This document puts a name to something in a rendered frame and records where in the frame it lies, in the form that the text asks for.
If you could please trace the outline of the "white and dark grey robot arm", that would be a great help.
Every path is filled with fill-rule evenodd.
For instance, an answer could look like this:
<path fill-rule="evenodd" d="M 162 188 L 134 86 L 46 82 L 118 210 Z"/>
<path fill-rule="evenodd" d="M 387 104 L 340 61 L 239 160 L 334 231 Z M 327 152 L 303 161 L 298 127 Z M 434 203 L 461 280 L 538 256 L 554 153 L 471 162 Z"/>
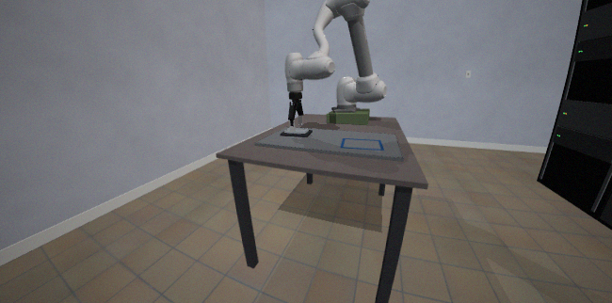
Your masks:
<path fill-rule="evenodd" d="M 325 0 L 314 23 L 314 38 L 320 52 L 313 52 L 305 60 L 300 60 L 303 59 L 300 53 L 291 53 L 286 57 L 288 92 L 303 91 L 303 79 L 324 79 L 333 74 L 335 64 L 329 58 L 330 46 L 323 30 L 332 19 L 342 15 L 348 25 L 359 76 L 357 80 L 351 76 L 339 80 L 336 89 L 337 106 L 331 110 L 333 113 L 355 113 L 360 110 L 356 107 L 356 102 L 372 103 L 386 96 L 385 83 L 379 81 L 378 75 L 372 69 L 362 17 L 369 2 L 370 0 Z"/>

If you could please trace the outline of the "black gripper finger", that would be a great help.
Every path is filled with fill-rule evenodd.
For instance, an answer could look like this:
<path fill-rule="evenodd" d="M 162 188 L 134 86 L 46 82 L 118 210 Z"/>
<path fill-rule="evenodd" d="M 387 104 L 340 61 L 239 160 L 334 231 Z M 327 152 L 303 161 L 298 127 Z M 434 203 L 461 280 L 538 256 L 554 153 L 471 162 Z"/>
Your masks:
<path fill-rule="evenodd" d="M 295 102 L 290 102 L 289 115 L 288 115 L 288 120 L 290 120 L 290 132 L 295 132 L 294 119 L 295 119 L 297 109 L 298 109 L 298 103 L 297 103 L 297 106 L 295 107 Z"/>
<path fill-rule="evenodd" d="M 297 112 L 298 112 L 298 126 L 303 126 L 303 122 L 302 122 L 303 110 L 302 110 L 301 100 L 299 100 L 298 105 L 299 105 L 299 107 L 297 109 Z"/>

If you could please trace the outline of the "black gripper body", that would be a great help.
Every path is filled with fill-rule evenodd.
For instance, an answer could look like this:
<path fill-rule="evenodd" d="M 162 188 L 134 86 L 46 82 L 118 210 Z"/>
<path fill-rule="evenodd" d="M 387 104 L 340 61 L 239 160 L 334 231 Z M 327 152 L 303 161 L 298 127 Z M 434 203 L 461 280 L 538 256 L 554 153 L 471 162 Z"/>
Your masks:
<path fill-rule="evenodd" d="M 299 102 L 299 99 L 302 99 L 302 93 L 289 93 L 289 99 L 292 100 L 292 102 L 295 102 L 295 107 L 297 106 L 297 103 Z"/>

